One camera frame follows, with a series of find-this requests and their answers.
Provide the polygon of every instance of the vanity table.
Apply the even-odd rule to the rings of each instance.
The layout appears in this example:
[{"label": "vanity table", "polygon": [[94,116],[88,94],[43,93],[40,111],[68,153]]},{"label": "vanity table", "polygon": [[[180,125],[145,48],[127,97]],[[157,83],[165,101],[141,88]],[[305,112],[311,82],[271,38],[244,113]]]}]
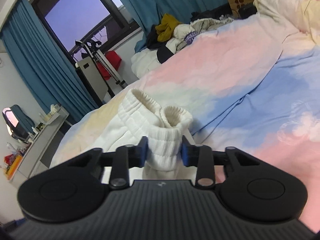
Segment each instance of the vanity table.
[{"label": "vanity table", "polygon": [[52,116],[53,121],[38,133],[10,179],[14,187],[19,188],[28,178],[49,169],[41,162],[41,158],[68,116],[69,113],[61,106]]}]

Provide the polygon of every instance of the round black disc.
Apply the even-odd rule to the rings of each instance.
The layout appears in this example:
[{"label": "round black disc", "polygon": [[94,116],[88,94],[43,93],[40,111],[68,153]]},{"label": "round black disc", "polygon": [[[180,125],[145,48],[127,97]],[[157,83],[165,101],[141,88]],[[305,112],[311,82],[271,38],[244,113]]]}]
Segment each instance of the round black disc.
[{"label": "round black disc", "polygon": [[61,167],[27,180],[18,190],[18,202],[28,218],[49,223],[78,220],[102,203],[104,187],[79,167]]},{"label": "round black disc", "polygon": [[239,169],[220,187],[229,209],[249,220],[279,222],[300,216],[307,190],[303,183],[273,166]]}]

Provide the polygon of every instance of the mirror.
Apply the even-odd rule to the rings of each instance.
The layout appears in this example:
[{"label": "mirror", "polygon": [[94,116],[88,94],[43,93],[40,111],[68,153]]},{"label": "mirror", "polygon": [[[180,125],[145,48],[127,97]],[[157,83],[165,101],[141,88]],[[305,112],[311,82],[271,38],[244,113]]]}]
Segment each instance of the mirror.
[{"label": "mirror", "polygon": [[2,116],[7,124],[9,134],[14,139],[26,141],[29,136],[28,132],[33,133],[32,127],[35,123],[18,105],[4,108]]}]

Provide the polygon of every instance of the comforter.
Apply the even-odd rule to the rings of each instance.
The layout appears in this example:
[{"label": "comforter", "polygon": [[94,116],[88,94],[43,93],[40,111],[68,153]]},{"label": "comforter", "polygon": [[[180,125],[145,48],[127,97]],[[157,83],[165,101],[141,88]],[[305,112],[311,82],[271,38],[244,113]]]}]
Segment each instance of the comforter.
[{"label": "comforter", "polygon": [[52,165],[90,147],[116,115],[128,89],[139,88],[162,107],[189,111],[196,143],[214,150],[235,146],[298,177],[308,190],[300,219],[320,230],[320,14],[313,13],[320,4],[255,4],[257,15],[199,35],[86,116],[72,128],[72,136],[64,138]]}]

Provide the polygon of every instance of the red bag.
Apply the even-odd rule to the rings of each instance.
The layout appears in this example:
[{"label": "red bag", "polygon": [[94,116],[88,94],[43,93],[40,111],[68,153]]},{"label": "red bag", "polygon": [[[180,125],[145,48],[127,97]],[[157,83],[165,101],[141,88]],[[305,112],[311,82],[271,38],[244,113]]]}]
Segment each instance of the red bag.
[{"label": "red bag", "polygon": [[[111,50],[111,51],[106,52],[104,55],[107,58],[107,60],[111,63],[111,65],[115,68],[115,70],[118,71],[121,60],[122,60],[118,56],[118,54],[115,51]],[[99,61],[97,62],[97,66],[98,66],[98,70],[99,70],[100,74],[103,76],[103,79],[109,80],[111,75],[105,69],[105,67]]]}]

